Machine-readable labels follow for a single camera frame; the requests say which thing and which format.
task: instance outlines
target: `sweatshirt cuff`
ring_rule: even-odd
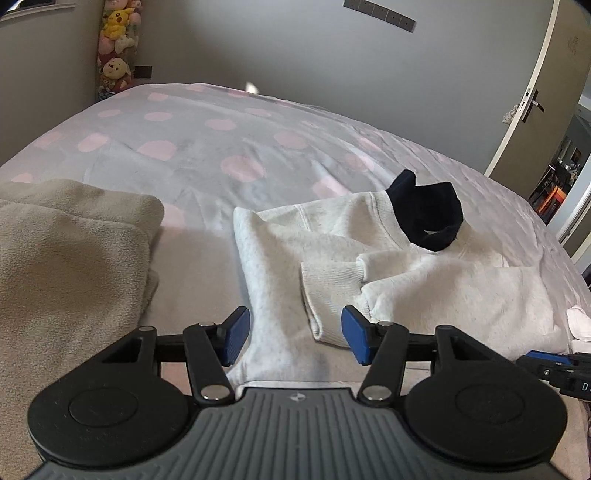
[[[348,348],[340,327],[343,307],[353,305],[369,318],[361,293],[364,279],[360,262],[302,263],[301,286],[315,340]]]

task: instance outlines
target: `round black cover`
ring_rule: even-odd
[[[417,384],[404,408],[435,452],[499,469],[549,461],[567,420],[560,397],[509,362],[455,362]]]
[[[173,443],[189,420],[184,395],[133,364],[80,368],[49,386],[28,412],[41,455],[68,466],[131,465]]]

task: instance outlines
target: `folded sweatshirt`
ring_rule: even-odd
[[[149,195],[71,180],[0,185],[0,477],[40,459],[31,400],[133,330],[157,285],[150,243],[164,209]]]
[[[455,325],[509,359],[567,349],[537,265],[510,266],[465,221],[439,252],[414,245],[387,192],[237,208],[234,228],[253,314],[249,378],[278,380],[273,362],[291,361],[297,378],[281,380],[351,381],[303,338],[347,347],[340,312],[348,304],[416,333]]]

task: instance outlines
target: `orange object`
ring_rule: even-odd
[[[550,202],[552,200],[556,199],[560,204],[562,204],[562,202],[565,200],[565,198],[566,198],[565,192],[563,192],[562,189],[559,189],[558,187],[554,187],[552,192],[546,197],[546,200],[544,200],[544,203],[542,203],[542,205],[540,205],[538,207],[536,212],[538,213],[538,215],[541,215],[549,207]]]

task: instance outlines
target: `row of wall sockets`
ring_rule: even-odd
[[[412,18],[405,17],[398,12],[388,10],[385,7],[373,4],[367,0],[345,0],[343,7],[357,10],[365,15],[377,18],[378,20],[384,20],[385,22],[396,25],[407,32],[412,32],[417,24]]]

